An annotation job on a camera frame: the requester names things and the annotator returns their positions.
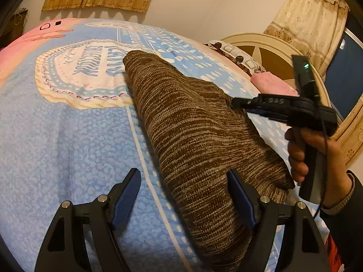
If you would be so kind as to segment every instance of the blue gripper pad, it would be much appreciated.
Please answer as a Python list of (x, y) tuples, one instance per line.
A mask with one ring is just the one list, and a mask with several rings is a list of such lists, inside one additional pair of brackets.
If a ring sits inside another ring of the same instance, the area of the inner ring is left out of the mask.
[(137, 193), (141, 186), (141, 173), (135, 169), (132, 177), (125, 186), (119, 200), (115, 203), (114, 217), (111, 225), (114, 229), (126, 223), (128, 214), (130, 213), (132, 206), (135, 203)]
[(252, 185), (243, 182), (236, 170), (227, 172), (227, 181), (229, 194), (242, 222), (250, 229), (255, 228), (261, 215), (258, 192)]

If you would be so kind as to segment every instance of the bed sheet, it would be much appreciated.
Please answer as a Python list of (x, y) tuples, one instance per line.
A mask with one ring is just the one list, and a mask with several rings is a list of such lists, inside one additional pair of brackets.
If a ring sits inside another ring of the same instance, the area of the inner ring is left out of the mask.
[[(130, 269), (210, 271), (163, 187), (122, 59), (130, 50), (144, 50), (231, 96), (252, 98), (258, 90), (221, 55), (164, 29), (101, 19), (55, 22), (0, 52), (0, 199), (6, 202), (0, 204), (0, 234), (5, 243), (26, 272), (34, 271), (60, 203), (92, 201), (136, 167), (141, 188), (127, 225), (116, 234)], [(287, 126), (250, 118), (288, 164)], [(288, 202), (297, 201), (297, 191)], [(317, 224), (326, 236), (324, 223), (318, 219)], [(279, 226), (268, 272), (275, 269), (282, 234)], [(85, 236), (93, 269), (100, 271), (89, 230)]]

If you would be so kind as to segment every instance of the black sleeve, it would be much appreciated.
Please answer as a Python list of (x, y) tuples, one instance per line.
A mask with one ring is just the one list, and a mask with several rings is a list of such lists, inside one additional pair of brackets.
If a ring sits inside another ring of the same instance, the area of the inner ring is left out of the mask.
[(363, 269), (363, 186), (353, 176), (355, 189), (345, 207), (333, 216), (320, 212), (341, 255), (345, 271), (356, 271), (353, 267), (358, 265)]

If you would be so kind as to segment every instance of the brown knitted sweater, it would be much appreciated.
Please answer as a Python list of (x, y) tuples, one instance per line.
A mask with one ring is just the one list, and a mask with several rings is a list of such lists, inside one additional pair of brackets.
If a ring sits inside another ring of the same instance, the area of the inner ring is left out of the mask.
[(160, 173), (199, 252), (215, 271), (235, 271), (251, 232), (233, 206), (226, 172), (237, 169), (260, 195), (281, 203), (294, 188), (284, 161), (215, 84), (142, 51), (123, 62)]

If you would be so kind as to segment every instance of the pink pillow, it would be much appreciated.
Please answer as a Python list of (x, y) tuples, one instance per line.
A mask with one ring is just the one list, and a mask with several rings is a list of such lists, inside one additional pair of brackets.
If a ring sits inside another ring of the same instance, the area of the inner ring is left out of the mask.
[(299, 93), (294, 88), (270, 72), (254, 73), (251, 77), (251, 83), (262, 94), (299, 96)]

